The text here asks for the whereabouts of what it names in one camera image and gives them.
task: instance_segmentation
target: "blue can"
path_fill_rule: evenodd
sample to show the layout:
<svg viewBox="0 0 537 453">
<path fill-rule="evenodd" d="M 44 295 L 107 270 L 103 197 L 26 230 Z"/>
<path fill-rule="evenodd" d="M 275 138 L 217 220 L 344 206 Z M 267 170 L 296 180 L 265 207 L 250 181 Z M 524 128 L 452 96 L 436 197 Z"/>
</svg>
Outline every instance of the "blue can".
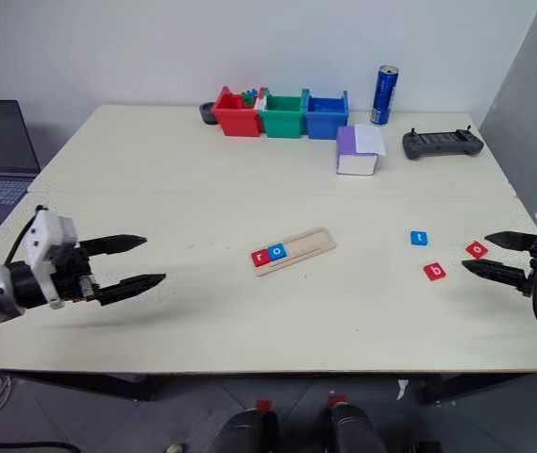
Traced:
<svg viewBox="0 0 537 453">
<path fill-rule="evenodd" d="M 398 68 L 389 64 L 384 64 L 379 68 L 378 84 L 375 87 L 375 99 L 371 110 L 371 123 L 376 125 L 388 123 L 397 80 Z"/>
</svg>

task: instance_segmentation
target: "white table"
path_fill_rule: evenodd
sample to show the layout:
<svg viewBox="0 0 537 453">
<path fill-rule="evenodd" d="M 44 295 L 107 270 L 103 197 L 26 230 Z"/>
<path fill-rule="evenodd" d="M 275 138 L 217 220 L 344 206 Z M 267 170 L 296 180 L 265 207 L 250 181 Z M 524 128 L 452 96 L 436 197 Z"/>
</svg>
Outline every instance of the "white table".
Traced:
<svg viewBox="0 0 537 453">
<path fill-rule="evenodd" d="M 351 123 L 366 120 L 354 114 Z M 167 279 L 135 299 L 31 310 L 0 326 L 0 368 L 219 373 L 537 370 L 537 323 L 515 289 L 461 266 L 464 248 L 534 225 L 487 147 L 409 161 L 402 134 L 466 126 L 465 114 L 393 116 L 373 177 L 335 175 L 331 141 L 245 139 L 196 109 L 105 106 L 65 145 L 0 228 L 0 262 L 35 205 L 80 239 L 140 234 L 97 257 L 104 285 Z M 266 277 L 248 253 L 314 227 L 337 248 Z M 412 246 L 412 229 L 429 234 Z M 528 267 L 493 245 L 487 258 Z M 422 267 L 440 262 L 430 282 Z"/>
</svg>

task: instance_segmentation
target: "green storage bin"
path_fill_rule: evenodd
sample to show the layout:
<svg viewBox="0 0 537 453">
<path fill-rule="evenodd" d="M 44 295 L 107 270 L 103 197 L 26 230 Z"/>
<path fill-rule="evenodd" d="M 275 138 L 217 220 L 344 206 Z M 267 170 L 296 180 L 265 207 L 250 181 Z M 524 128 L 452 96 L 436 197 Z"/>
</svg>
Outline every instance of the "green storage bin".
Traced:
<svg viewBox="0 0 537 453">
<path fill-rule="evenodd" d="M 308 90 L 296 96 L 266 96 L 260 118 L 268 137 L 299 139 L 304 130 L 304 105 Z"/>
</svg>

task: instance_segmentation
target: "floor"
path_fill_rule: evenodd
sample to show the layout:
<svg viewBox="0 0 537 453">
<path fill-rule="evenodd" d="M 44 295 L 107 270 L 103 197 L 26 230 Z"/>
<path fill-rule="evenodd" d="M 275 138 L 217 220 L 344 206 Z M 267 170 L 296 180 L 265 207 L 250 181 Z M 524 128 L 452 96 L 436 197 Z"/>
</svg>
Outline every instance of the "floor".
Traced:
<svg viewBox="0 0 537 453">
<path fill-rule="evenodd" d="M 136 402 L 16 380 L 0 412 L 0 441 L 61 440 L 98 453 L 160 453 L 185 443 L 188 453 L 207 452 L 231 415 L 270 399 L 281 424 L 280 450 L 318 452 L 320 412 L 330 394 L 346 394 L 390 453 L 406 453 L 422 440 L 440 441 L 445 453 L 537 452 L 537 375 L 432 407 L 416 402 L 413 386 L 396 401 L 393 379 L 175 377 L 156 401 Z"/>
</svg>

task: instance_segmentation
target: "remote controller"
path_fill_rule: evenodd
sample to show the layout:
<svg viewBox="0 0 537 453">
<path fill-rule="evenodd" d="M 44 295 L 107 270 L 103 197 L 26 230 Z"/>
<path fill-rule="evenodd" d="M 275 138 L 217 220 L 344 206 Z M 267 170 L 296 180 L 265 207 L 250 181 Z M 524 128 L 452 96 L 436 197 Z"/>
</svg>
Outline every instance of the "remote controller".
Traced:
<svg viewBox="0 0 537 453">
<path fill-rule="evenodd" d="M 466 129 L 454 132 L 434 132 L 418 134 L 415 128 L 402 137 L 402 147 L 407 158 L 415 160 L 421 156 L 440 156 L 444 154 L 468 154 L 474 156 L 484 146 L 482 140 Z"/>
</svg>

